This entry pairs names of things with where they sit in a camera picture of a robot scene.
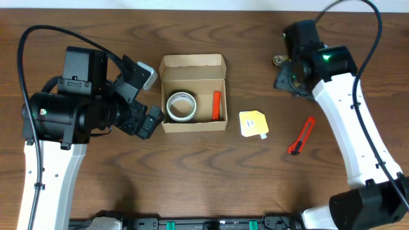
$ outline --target white tape roll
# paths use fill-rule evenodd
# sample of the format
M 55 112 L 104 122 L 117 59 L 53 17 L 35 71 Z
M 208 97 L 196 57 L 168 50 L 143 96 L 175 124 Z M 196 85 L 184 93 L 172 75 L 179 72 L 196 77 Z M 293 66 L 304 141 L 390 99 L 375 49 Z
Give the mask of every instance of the white tape roll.
M 178 116 L 175 116 L 171 111 L 172 104 L 174 104 L 175 102 L 180 101 L 180 100 L 184 100 L 184 101 L 188 102 L 192 106 L 192 109 L 190 110 L 190 112 L 186 116 L 184 116 L 182 118 L 178 117 Z M 169 99 L 168 99 L 168 101 L 166 103 L 166 109 L 167 109 L 168 115 L 172 118 L 172 120 L 177 121 L 177 122 L 190 121 L 194 117 L 194 115 L 196 113 L 196 108 L 197 108 L 197 105 L 196 105 L 196 100 L 194 99 L 194 97 L 192 95 L 188 94 L 188 93 L 185 93 L 185 92 L 175 93 L 174 95 L 169 97 Z

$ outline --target yellow card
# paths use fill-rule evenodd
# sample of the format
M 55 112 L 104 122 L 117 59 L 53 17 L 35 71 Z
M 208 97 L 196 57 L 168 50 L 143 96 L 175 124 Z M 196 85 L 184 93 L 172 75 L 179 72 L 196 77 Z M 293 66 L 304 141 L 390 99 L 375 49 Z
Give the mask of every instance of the yellow card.
M 252 135 L 261 135 L 264 139 L 268 133 L 268 126 L 266 117 L 259 111 L 240 112 L 240 126 L 242 128 L 242 135 L 250 137 Z

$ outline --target brown wooden surface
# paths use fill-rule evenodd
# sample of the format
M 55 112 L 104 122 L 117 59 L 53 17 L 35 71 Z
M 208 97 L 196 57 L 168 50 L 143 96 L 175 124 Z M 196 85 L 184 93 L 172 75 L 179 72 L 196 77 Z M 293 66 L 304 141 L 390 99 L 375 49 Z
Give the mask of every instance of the brown wooden surface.
M 22 96 L 17 44 L 25 29 L 51 24 L 78 32 L 117 55 L 158 68 L 164 54 L 223 54 L 229 124 L 225 132 L 129 137 L 117 128 L 88 146 L 71 216 L 99 210 L 157 213 L 162 217 L 212 217 L 295 212 L 325 204 L 348 190 L 343 159 L 329 123 L 316 103 L 273 88 L 271 60 L 285 54 L 282 29 L 316 13 L 137 10 L 0 10 L 0 229 L 15 229 L 24 184 Z M 409 173 L 409 15 L 383 14 L 383 36 L 363 76 L 363 90 L 383 141 Z M 329 46 L 346 45 L 357 65 L 376 34 L 372 13 L 328 13 L 319 24 Z M 63 71 L 76 38 L 36 31 L 24 53 L 28 91 Z M 109 78 L 118 73 L 110 63 Z M 160 84 L 138 101 L 160 105 Z M 268 138 L 240 135 L 238 113 L 265 113 Z M 304 152 L 287 147 L 308 116 L 317 123 Z M 408 219 L 383 229 L 406 229 Z

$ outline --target box lid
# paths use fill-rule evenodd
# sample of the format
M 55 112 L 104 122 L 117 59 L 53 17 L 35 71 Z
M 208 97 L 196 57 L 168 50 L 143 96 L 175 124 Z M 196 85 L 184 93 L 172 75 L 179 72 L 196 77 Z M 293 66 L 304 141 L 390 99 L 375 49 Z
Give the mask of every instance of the box lid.
M 226 77 L 221 54 L 166 55 L 159 67 L 162 81 L 218 80 Z

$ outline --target open box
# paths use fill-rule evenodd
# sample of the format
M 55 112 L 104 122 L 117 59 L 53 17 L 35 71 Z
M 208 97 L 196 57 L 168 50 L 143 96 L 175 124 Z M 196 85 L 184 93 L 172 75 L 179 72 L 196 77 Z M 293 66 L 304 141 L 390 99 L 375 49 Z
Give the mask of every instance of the open box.
M 225 130 L 228 123 L 226 107 L 226 64 L 221 54 L 167 55 L 159 67 L 162 80 L 162 122 L 165 132 L 199 132 Z M 213 93 L 221 92 L 218 121 L 212 121 Z M 177 92 L 190 93 L 196 100 L 197 111 L 187 123 L 173 121 L 166 102 Z

